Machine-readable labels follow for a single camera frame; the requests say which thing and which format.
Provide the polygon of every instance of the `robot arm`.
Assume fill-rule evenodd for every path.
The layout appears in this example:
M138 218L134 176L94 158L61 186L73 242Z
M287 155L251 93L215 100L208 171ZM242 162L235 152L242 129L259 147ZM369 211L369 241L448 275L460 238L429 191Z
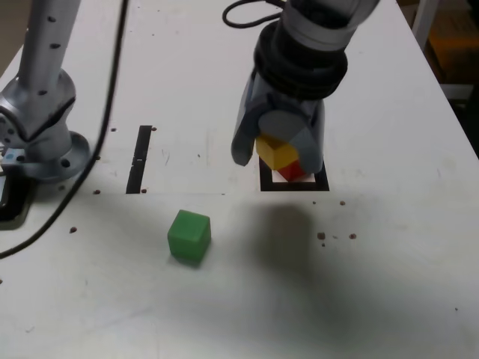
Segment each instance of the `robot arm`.
M61 69L80 0L34 0L17 76L0 93L1 167L8 176L58 182L80 172L88 142L69 132L75 102L72 79Z
M321 170L323 99L346 74L344 50L378 2L289 0L262 30L231 145L237 164L249 162L256 141L273 170L296 161L304 174Z

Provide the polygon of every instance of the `table surface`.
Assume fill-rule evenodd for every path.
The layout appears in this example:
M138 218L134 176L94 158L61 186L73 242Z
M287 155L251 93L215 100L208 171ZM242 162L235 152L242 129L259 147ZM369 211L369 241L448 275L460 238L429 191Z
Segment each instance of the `table surface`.
M119 2L83 0L64 62L70 128L92 144ZM479 165L397 4L382 0L357 31L326 100L331 190L266 193L257 159L241 168L229 152L260 32L223 25L229 3L132 0L117 131L55 225L0 262L0 356L478 358ZM125 194L140 125L158 129L147 193ZM63 194L43 187L0 250ZM179 209L211 217L199 268L170 256Z

